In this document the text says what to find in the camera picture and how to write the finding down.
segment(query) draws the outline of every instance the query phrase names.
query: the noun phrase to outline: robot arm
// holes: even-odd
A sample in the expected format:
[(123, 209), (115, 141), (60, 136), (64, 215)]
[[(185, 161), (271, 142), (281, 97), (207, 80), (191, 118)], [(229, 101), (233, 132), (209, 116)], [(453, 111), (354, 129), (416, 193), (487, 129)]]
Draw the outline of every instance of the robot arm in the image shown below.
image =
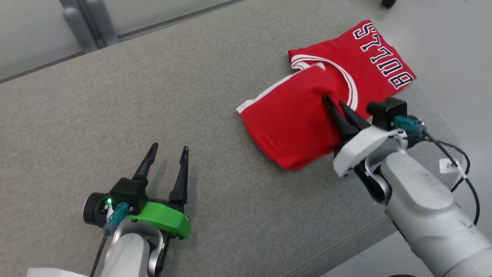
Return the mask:
[[(386, 205), (386, 214), (430, 271), (437, 277), (492, 276), (492, 243), (456, 205), (449, 189), (406, 154), (409, 145), (425, 138), (425, 128), (406, 117), (406, 103), (390, 98), (370, 104), (375, 126), (367, 126), (353, 124), (360, 117), (343, 103), (346, 120), (333, 116), (338, 112), (327, 97), (324, 102), (342, 128), (335, 171), (357, 174), (374, 200)], [(347, 132), (347, 124), (359, 131)]]
[[(145, 191), (157, 147), (157, 143), (151, 146), (132, 179), (121, 178), (109, 193), (92, 193), (84, 204), (84, 221), (103, 228), (104, 233), (109, 230), (113, 236), (101, 277), (158, 277), (170, 240), (182, 240), (189, 235), (191, 223), (184, 214), (188, 190), (188, 147), (183, 148), (181, 168), (169, 200), (149, 198)], [(121, 222), (111, 226), (120, 204), (129, 207), (128, 213)]]

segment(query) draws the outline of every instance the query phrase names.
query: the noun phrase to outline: gray fabric surface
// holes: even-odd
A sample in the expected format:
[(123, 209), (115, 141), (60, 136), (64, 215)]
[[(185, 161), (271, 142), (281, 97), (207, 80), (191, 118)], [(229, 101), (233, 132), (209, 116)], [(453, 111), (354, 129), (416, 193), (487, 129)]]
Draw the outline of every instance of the gray fabric surface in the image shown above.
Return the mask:
[[(332, 155), (284, 172), (235, 112), (292, 72), (288, 49), (357, 22), (344, 1), (247, 0), (0, 85), (0, 275), (88, 275), (102, 232), (82, 205), (155, 141), (151, 197), (167, 198), (190, 149), (192, 231), (172, 241), (163, 276), (315, 277), (394, 232), (354, 175), (336, 177)], [(400, 96), (455, 141), (417, 83)], [(436, 147), (411, 153), (438, 173)]]

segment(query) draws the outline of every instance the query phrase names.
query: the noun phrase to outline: teal connector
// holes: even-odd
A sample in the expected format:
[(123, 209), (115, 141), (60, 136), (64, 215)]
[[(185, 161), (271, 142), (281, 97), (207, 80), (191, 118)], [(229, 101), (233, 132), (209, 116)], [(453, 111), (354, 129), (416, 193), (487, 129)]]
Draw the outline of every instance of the teal connector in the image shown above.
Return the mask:
[(395, 127), (405, 130), (407, 133), (415, 131), (420, 125), (418, 120), (403, 115), (397, 115), (394, 120)]
[(109, 235), (112, 236), (118, 228), (118, 225), (129, 213), (130, 206), (125, 202), (119, 203), (113, 214), (109, 217), (109, 221), (102, 227), (102, 232), (106, 233), (106, 231), (109, 231)]
[(405, 130), (408, 134), (412, 134), (417, 138), (423, 139), (425, 135), (423, 132), (427, 130), (427, 127), (424, 126), (420, 121), (415, 120), (410, 117), (406, 117), (403, 115), (397, 115), (394, 120), (394, 124), (396, 128), (400, 128)]

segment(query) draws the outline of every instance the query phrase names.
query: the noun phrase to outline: red basketball jersey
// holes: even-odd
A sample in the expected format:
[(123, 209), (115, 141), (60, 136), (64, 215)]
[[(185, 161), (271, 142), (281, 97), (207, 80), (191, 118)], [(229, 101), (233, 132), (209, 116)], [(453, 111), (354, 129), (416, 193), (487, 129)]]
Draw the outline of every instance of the red basketball jersey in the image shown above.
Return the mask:
[(337, 76), (340, 99), (364, 118), (369, 102), (382, 101), (416, 79), (370, 20), (335, 39), (289, 50), (289, 58), (293, 69), (323, 62), (326, 72)]
[(289, 75), (236, 111), (260, 149), (285, 170), (299, 170), (333, 151), (340, 138), (322, 95), (338, 103), (322, 63)]

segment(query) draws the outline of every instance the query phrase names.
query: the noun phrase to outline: label sticker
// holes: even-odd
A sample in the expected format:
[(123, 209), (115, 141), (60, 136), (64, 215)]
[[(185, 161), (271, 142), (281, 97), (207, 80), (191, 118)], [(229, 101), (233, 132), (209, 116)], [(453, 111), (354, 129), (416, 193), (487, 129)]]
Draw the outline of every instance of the label sticker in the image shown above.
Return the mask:
[[(460, 165), (460, 163), (457, 160), (455, 160), (455, 162), (457, 165)], [(458, 168), (455, 167), (451, 162), (451, 160), (448, 158), (439, 160), (439, 171), (441, 172), (441, 174), (460, 172)]]

